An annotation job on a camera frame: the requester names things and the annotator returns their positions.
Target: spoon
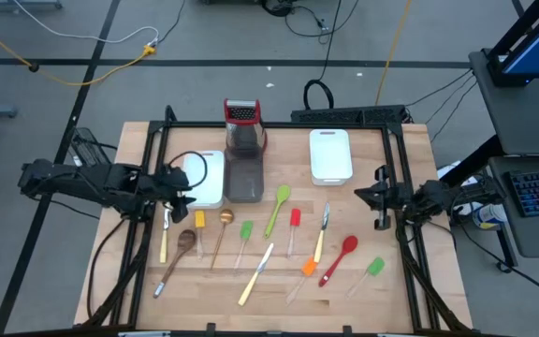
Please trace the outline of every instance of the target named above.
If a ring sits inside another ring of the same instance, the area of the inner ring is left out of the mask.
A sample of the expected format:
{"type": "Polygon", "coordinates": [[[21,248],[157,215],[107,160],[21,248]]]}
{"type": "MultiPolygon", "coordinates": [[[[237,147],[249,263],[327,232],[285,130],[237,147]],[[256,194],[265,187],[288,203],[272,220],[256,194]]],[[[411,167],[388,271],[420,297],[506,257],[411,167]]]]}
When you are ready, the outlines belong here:
{"type": "Polygon", "coordinates": [[[278,192],[276,193],[276,209],[273,210],[273,214],[269,219],[268,226],[266,227],[266,233],[263,235],[264,238],[267,239],[270,237],[271,230],[273,229],[273,223],[276,222],[276,217],[278,217],[278,211],[280,210],[280,206],[282,206],[282,203],[285,202],[288,197],[290,197],[290,186],[281,185],[280,187],[278,187],[278,192]]]}
{"type": "Polygon", "coordinates": [[[193,248],[193,246],[195,246],[196,240],[197,235],[194,231],[190,229],[186,229],[182,233],[180,233],[180,236],[178,237],[178,249],[176,250],[176,256],[174,257],[172,263],[169,264],[169,267],[166,270],[164,277],[161,278],[161,282],[159,283],[159,286],[157,286],[157,289],[153,294],[154,299],[157,299],[161,294],[162,290],[164,290],[164,286],[166,286],[168,277],[174,271],[174,267],[176,267],[178,260],[184,255],[184,253],[188,252],[189,250],[191,250],[191,248],[193,248]]]}
{"type": "Polygon", "coordinates": [[[222,231],[220,231],[220,236],[217,238],[217,243],[215,244],[215,251],[213,252],[213,258],[211,259],[210,270],[213,269],[213,263],[217,257],[217,252],[220,250],[220,243],[222,243],[222,237],[224,236],[224,229],[226,225],[229,225],[234,221],[234,213],[230,210],[222,210],[220,212],[220,222],[222,223],[222,231]]]}
{"type": "Polygon", "coordinates": [[[341,254],[338,256],[336,261],[332,263],[332,266],[328,269],[328,271],[326,271],[324,276],[319,280],[319,286],[326,285],[330,276],[332,276],[332,273],[336,270],[336,267],[338,267],[338,264],[341,262],[342,258],[345,255],[353,252],[355,248],[357,248],[357,244],[358,244],[358,240],[357,240],[357,237],[354,235],[351,235],[347,237],[346,239],[344,239],[344,241],[342,242],[341,254]]]}

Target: green spoon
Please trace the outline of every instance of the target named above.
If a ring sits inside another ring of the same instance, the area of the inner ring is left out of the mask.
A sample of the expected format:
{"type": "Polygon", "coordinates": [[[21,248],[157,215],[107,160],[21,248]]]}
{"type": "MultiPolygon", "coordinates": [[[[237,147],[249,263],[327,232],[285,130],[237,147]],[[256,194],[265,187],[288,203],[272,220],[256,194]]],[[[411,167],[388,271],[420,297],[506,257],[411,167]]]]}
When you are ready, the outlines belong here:
{"type": "Polygon", "coordinates": [[[285,202],[288,197],[290,197],[290,186],[281,185],[280,187],[278,187],[278,193],[276,194],[276,209],[273,210],[271,219],[269,220],[268,226],[266,227],[266,233],[263,235],[264,238],[267,239],[270,237],[271,230],[273,229],[273,223],[276,222],[276,217],[278,217],[278,211],[280,210],[280,206],[282,206],[282,203],[285,202]]]}

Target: white plastic box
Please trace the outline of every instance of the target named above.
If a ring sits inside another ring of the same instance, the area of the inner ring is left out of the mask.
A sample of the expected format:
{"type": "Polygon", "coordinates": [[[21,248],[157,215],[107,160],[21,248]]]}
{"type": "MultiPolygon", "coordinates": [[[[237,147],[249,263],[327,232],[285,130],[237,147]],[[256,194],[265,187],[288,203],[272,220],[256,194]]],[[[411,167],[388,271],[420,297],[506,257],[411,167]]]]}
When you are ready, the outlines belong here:
{"type": "MultiPolygon", "coordinates": [[[[192,191],[184,193],[187,197],[197,199],[187,207],[194,210],[218,209],[224,203],[224,153],[221,151],[199,153],[207,162],[207,178],[192,191]]],[[[184,157],[183,169],[191,185],[200,182],[205,172],[203,161],[195,154],[187,154],[184,157]]]]}
{"type": "Polygon", "coordinates": [[[318,129],[309,134],[311,174],[315,185],[342,185],[353,176],[348,133],[339,129],[318,129]]]}

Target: knife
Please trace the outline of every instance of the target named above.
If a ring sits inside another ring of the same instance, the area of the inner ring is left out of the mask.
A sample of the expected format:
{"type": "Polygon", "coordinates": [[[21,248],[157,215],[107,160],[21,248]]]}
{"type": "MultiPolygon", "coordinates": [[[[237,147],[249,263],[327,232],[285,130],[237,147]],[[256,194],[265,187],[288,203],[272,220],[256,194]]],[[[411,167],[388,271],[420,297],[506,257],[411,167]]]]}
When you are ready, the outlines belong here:
{"type": "Polygon", "coordinates": [[[328,227],[329,217],[329,203],[326,202],[326,208],[324,209],[324,219],[322,221],[322,230],[319,232],[319,239],[317,239],[317,245],[315,246],[315,254],[313,254],[313,261],[319,263],[319,259],[322,256],[322,248],[324,247],[324,232],[328,227]]]}
{"type": "Polygon", "coordinates": [[[159,250],[159,262],[166,263],[168,258],[168,228],[169,228],[169,209],[164,212],[164,232],[161,236],[161,249],[159,250]]]}
{"type": "Polygon", "coordinates": [[[268,263],[268,259],[270,259],[271,250],[273,250],[273,243],[269,245],[268,250],[266,251],[266,254],[263,255],[263,258],[261,259],[261,263],[259,263],[257,270],[253,274],[251,281],[249,281],[249,284],[247,285],[247,287],[244,288],[242,295],[240,295],[240,300],[239,300],[240,306],[243,306],[244,303],[246,303],[247,299],[249,298],[249,295],[251,295],[251,290],[253,290],[253,285],[255,284],[255,281],[257,280],[257,276],[259,276],[259,273],[261,273],[264,269],[266,269],[266,264],[268,263]]]}

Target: computer monitor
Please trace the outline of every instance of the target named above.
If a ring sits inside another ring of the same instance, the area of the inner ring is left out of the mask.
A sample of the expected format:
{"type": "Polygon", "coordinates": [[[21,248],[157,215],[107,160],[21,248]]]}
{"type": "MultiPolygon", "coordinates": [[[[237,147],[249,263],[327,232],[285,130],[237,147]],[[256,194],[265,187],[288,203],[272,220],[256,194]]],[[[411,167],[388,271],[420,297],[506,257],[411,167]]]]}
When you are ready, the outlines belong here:
{"type": "Polygon", "coordinates": [[[539,0],[488,52],[488,70],[497,86],[522,86],[539,78],[539,0]]]}

